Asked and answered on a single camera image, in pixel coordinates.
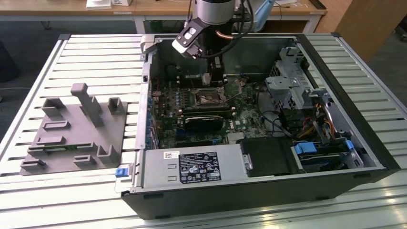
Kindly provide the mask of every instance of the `copper tube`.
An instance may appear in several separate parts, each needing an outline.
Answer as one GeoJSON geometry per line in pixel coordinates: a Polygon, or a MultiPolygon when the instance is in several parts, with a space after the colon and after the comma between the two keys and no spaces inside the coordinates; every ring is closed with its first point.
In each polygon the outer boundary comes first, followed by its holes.
{"type": "Polygon", "coordinates": [[[219,30],[216,30],[216,35],[217,37],[225,39],[225,40],[233,40],[233,36],[229,36],[229,35],[224,35],[219,30]]]}

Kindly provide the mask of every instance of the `label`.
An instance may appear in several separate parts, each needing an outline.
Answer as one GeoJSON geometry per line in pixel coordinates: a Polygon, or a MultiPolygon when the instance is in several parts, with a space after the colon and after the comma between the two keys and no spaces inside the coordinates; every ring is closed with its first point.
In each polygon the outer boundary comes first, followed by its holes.
{"type": "Polygon", "coordinates": [[[132,13],[128,11],[115,11],[113,14],[132,14],[132,13]]]}
{"type": "Polygon", "coordinates": [[[179,151],[164,152],[164,159],[176,159],[179,156],[179,151]]]}
{"type": "Polygon", "coordinates": [[[221,180],[217,153],[180,154],[179,177],[183,184],[221,180]]]}

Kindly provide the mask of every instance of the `slotted metal platform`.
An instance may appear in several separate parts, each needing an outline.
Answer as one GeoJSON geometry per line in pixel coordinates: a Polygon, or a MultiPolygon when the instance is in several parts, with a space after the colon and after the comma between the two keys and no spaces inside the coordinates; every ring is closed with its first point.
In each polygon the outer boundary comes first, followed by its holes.
{"type": "MultiPolygon", "coordinates": [[[[115,95],[129,103],[121,163],[135,159],[141,35],[72,35],[54,46],[0,144],[0,228],[407,227],[405,108],[341,38],[331,34],[307,37],[395,157],[401,167],[397,173],[331,200],[149,221],[121,201],[120,187],[131,180],[117,182],[115,169],[20,176],[44,116],[40,106],[53,96],[65,104],[78,103],[69,95],[72,83],[86,83],[98,102],[115,95]]],[[[311,74],[323,87],[317,73],[311,74]]]]}

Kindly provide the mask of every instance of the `cardboard box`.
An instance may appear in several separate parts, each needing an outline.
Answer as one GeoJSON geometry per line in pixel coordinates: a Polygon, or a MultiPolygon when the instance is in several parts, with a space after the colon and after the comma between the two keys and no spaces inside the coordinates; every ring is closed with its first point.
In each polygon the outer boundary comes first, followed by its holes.
{"type": "Polygon", "coordinates": [[[115,6],[128,6],[132,0],[111,0],[115,6]]]}

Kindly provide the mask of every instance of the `gray 3d printed holder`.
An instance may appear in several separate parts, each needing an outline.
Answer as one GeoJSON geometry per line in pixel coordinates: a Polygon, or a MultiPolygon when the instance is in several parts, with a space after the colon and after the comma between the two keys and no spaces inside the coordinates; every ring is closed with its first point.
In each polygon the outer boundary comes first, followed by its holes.
{"type": "Polygon", "coordinates": [[[127,103],[109,98],[98,103],[74,83],[70,94],[81,104],[45,99],[45,117],[21,163],[20,174],[36,175],[113,168],[120,164],[127,103]]]}

